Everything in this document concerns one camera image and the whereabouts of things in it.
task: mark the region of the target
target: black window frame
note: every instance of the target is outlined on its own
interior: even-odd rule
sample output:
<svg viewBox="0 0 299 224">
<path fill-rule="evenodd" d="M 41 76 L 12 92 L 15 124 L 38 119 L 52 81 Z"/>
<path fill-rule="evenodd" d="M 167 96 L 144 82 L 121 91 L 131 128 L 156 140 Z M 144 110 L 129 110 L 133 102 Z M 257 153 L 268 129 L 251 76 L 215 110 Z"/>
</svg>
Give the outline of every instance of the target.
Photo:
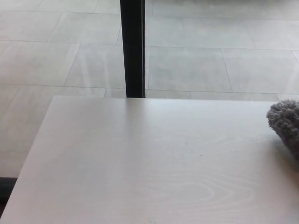
<svg viewBox="0 0 299 224">
<path fill-rule="evenodd" d="M 145 0 L 120 0 L 128 98 L 145 98 Z"/>
</svg>

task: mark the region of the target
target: gray tile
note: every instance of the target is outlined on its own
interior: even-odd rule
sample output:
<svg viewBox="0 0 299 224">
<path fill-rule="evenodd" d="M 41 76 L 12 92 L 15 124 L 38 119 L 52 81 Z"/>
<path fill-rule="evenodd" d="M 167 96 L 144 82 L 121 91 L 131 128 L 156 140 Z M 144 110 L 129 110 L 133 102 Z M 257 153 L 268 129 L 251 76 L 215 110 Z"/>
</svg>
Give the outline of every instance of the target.
<svg viewBox="0 0 299 224">
<path fill-rule="evenodd" d="M 259 0 L 210 0 L 209 5 L 214 18 L 269 18 Z"/>
<path fill-rule="evenodd" d="M 120 15 L 65 13 L 50 38 L 53 42 L 116 44 Z"/>
<path fill-rule="evenodd" d="M 262 0 L 261 3 L 270 19 L 299 20 L 299 1 L 297 0 Z"/>
<path fill-rule="evenodd" d="M 155 0 L 153 15 L 209 17 L 208 0 Z"/>
<path fill-rule="evenodd" d="M 28 152 L 0 152 L 0 176 L 19 177 Z"/>
<path fill-rule="evenodd" d="M 233 91 L 299 93 L 299 64 L 290 51 L 222 51 Z"/>
<path fill-rule="evenodd" d="M 203 100 L 278 101 L 276 94 L 264 93 L 191 92 L 191 97 Z"/>
<path fill-rule="evenodd" d="M 293 99 L 299 100 L 299 95 L 291 95 L 291 94 L 277 94 L 279 100 Z"/>
<path fill-rule="evenodd" d="M 2 152 L 28 152 L 55 95 L 104 96 L 105 89 L 21 86 L 0 121 Z"/>
<path fill-rule="evenodd" d="M 18 87 L 14 85 L 0 85 L 0 119 L 8 108 L 10 102 L 13 100 Z"/>
<path fill-rule="evenodd" d="M 0 83 L 63 85 L 78 44 L 11 42 L 0 57 Z"/>
<path fill-rule="evenodd" d="M 0 40 L 47 41 L 61 13 L 0 12 Z"/>
<path fill-rule="evenodd" d="M 95 44 L 81 46 L 65 84 L 125 88 L 122 47 Z"/>
<path fill-rule="evenodd" d="M 242 21 L 185 18 L 184 27 L 187 47 L 254 48 Z"/>
<path fill-rule="evenodd" d="M 119 0 L 99 0 L 95 13 L 121 14 Z"/>
<path fill-rule="evenodd" d="M 106 89 L 106 98 L 126 98 L 125 89 Z"/>
<path fill-rule="evenodd" d="M 258 49 L 299 49 L 299 21 L 248 20 L 246 26 Z"/>
<path fill-rule="evenodd" d="M 151 48 L 149 89 L 231 91 L 218 49 Z"/>
<path fill-rule="evenodd" d="M 35 10 L 42 0 L 0 0 L 1 10 Z"/>
<path fill-rule="evenodd" d="M 98 0 L 43 0 L 38 11 L 93 13 Z"/>
<path fill-rule="evenodd" d="M 99 0 L 95 13 L 121 14 L 119 0 Z M 153 0 L 145 0 L 145 16 L 153 15 Z"/>
<path fill-rule="evenodd" d="M 146 98 L 191 99 L 189 91 L 146 90 Z"/>
<path fill-rule="evenodd" d="M 299 63 L 299 51 L 293 51 L 293 55 L 295 56 L 295 58 L 297 59 L 297 61 Z"/>
<path fill-rule="evenodd" d="M 4 52 L 4 50 L 8 47 L 10 41 L 0 41 L 0 56 Z"/>
<path fill-rule="evenodd" d="M 150 17 L 146 22 L 148 46 L 184 47 L 184 27 L 180 18 Z"/>
<path fill-rule="evenodd" d="M 153 15 L 154 0 L 145 0 L 145 16 Z"/>
</svg>

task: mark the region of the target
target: microfiber cloth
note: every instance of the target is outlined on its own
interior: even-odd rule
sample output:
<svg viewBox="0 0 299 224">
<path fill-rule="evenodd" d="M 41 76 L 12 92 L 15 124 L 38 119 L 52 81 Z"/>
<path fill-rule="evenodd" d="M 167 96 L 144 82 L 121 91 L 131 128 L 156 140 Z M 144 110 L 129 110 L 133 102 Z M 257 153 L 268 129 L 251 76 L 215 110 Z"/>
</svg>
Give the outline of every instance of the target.
<svg viewBox="0 0 299 224">
<path fill-rule="evenodd" d="M 273 104 L 267 118 L 269 126 L 299 160 L 299 101 L 284 100 Z"/>
</svg>

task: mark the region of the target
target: tabletop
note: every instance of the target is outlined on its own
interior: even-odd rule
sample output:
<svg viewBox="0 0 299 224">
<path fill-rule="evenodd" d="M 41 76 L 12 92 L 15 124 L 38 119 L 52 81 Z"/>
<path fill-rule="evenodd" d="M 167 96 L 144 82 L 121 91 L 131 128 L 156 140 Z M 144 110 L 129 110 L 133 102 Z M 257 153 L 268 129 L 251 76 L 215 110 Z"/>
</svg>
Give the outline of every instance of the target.
<svg viewBox="0 0 299 224">
<path fill-rule="evenodd" d="M 0 224 L 297 224 L 271 104 L 55 97 Z"/>
</svg>

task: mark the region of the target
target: tiled floor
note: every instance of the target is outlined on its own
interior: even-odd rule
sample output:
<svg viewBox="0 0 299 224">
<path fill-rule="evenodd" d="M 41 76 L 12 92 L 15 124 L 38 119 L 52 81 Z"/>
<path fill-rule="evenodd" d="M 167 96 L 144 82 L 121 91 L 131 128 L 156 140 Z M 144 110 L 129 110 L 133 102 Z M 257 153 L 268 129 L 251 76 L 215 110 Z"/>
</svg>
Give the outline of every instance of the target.
<svg viewBox="0 0 299 224">
<path fill-rule="evenodd" d="M 299 0 L 146 0 L 149 98 L 299 99 Z M 0 176 L 54 95 L 125 97 L 119 0 L 0 0 Z"/>
</svg>

